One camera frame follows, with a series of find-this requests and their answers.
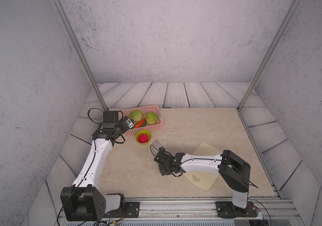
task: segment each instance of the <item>metal frame pole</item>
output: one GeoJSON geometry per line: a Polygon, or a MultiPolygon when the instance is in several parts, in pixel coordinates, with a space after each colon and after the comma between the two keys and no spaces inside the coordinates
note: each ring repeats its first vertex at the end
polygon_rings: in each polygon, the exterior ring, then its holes
{"type": "MultiPolygon", "coordinates": [[[[267,175],[267,178],[269,179],[269,182],[272,183],[273,186],[275,187],[275,183],[274,183],[272,173],[270,172],[269,168],[267,167],[267,163],[266,163],[266,161],[264,159],[263,153],[259,150],[258,146],[256,145],[256,141],[255,141],[255,139],[254,139],[254,137],[253,137],[253,135],[252,135],[252,133],[251,133],[251,131],[249,129],[249,126],[247,125],[247,123],[245,121],[245,118],[244,118],[242,112],[239,111],[238,115],[239,115],[241,123],[244,126],[246,134],[248,135],[248,137],[250,139],[251,145],[253,146],[253,148],[254,148],[254,150],[256,152],[256,155],[258,156],[260,164],[262,165],[262,167],[264,169],[264,172],[267,175]]],[[[276,190],[276,193],[278,194],[278,197],[282,198],[282,195],[281,195],[281,192],[279,191],[279,189],[277,187],[275,187],[275,190],[276,190]]]]}
{"type": "Polygon", "coordinates": [[[260,77],[262,76],[265,68],[267,67],[267,64],[269,63],[270,59],[272,58],[278,44],[280,43],[286,30],[288,29],[289,24],[291,23],[294,15],[297,13],[301,2],[302,2],[301,0],[293,0],[293,2],[290,4],[290,7],[284,17],[284,20],[281,22],[276,34],[274,35],[274,38],[267,50],[262,62],[260,63],[258,69],[256,70],[253,78],[251,79],[249,87],[246,90],[246,93],[245,93],[243,99],[241,100],[240,105],[238,106],[239,111],[241,111],[241,109],[244,107],[246,101],[248,100],[249,96],[251,95],[251,92],[254,90],[255,86],[257,85],[260,77]]]}
{"type": "Polygon", "coordinates": [[[92,86],[93,90],[95,91],[95,95],[97,96],[98,100],[101,103],[101,107],[103,108],[103,110],[106,110],[107,109],[106,103],[103,100],[100,89],[98,88],[97,83],[95,82],[95,78],[93,77],[92,71],[89,68],[86,58],[83,55],[81,47],[79,46],[79,43],[77,42],[77,39],[74,35],[74,32],[72,30],[72,27],[69,23],[69,20],[66,16],[66,13],[63,9],[63,6],[62,6],[60,0],[51,0],[51,2],[53,4],[55,11],[58,14],[59,20],[62,23],[63,28],[66,31],[69,40],[72,43],[73,49],[76,52],[77,57],[82,64],[83,70],[86,73],[89,83],[91,83],[91,86],[92,86]]]}

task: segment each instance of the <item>red ball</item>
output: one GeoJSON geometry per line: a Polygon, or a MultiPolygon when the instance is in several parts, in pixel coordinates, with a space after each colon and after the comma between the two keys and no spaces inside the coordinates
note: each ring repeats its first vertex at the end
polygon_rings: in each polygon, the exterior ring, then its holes
{"type": "Polygon", "coordinates": [[[148,135],[145,133],[142,133],[138,138],[140,143],[147,143],[148,142],[148,135]]]}

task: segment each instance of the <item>gray wall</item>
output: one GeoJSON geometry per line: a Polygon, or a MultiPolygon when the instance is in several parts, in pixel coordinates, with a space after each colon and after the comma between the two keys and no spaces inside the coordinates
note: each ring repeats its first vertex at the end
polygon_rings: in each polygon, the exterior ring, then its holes
{"type": "Polygon", "coordinates": [[[62,0],[97,82],[250,81],[291,0],[62,0]]]}
{"type": "Polygon", "coordinates": [[[322,186],[322,1],[305,0],[256,91],[322,186]]]}
{"type": "Polygon", "coordinates": [[[0,0],[0,225],[20,225],[91,87],[49,0],[0,0]]]}

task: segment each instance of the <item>cabbage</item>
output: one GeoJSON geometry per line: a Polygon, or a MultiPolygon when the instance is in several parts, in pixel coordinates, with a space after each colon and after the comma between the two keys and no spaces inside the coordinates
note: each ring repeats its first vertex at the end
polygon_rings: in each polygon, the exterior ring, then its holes
{"type": "Polygon", "coordinates": [[[147,113],[146,122],[150,125],[156,124],[157,123],[157,115],[153,112],[147,113]]]}
{"type": "Polygon", "coordinates": [[[130,118],[131,118],[132,122],[138,123],[139,121],[141,121],[143,119],[143,114],[139,110],[132,111],[130,118]]]}

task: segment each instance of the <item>plastic basket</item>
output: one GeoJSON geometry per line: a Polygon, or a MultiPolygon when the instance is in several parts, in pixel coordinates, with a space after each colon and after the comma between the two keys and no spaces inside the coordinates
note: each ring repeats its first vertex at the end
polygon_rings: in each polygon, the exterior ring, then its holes
{"type": "Polygon", "coordinates": [[[160,110],[159,110],[159,106],[158,105],[149,105],[149,106],[144,106],[144,107],[136,107],[136,108],[131,108],[131,109],[126,109],[126,110],[122,110],[123,115],[124,116],[130,116],[132,111],[135,110],[140,110],[144,116],[146,116],[146,114],[150,111],[152,111],[153,113],[155,113],[158,117],[157,119],[157,123],[154,125],[148,125],[148,126],[144,126],[144,127],[139,127],[139,128],[134,128],[134,129],[129,129],[125,134],[127,136],[130,135],[134,135],[136,133],[138,133],[141,130],[148,130],[148,131],[152,131],[152,130],[160,130],[161,129],[161,125],[162,125],[162,118],[161,118],[161,114],[160,114],[160,110]]]}

